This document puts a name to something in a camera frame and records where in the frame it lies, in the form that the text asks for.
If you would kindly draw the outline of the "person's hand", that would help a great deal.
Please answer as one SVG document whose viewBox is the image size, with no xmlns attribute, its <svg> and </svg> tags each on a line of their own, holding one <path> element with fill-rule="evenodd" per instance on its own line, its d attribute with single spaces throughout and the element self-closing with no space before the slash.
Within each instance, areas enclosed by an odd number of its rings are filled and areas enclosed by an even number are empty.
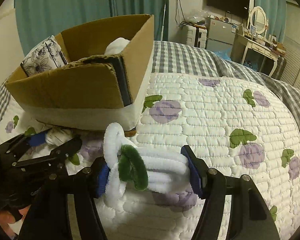
<svg viewBox="0 0 300 240">
<path fill-rule="evenodd" d="M 30 205 L 20 209 L 19 213 L 23 216 L 20 221 L 16 221 L 13 215 L 8 211 L 0 211 L 0 226 L 10 239 L 15 239 L 19 234 L 23 221 L 28 213 Z"/>
</svg>

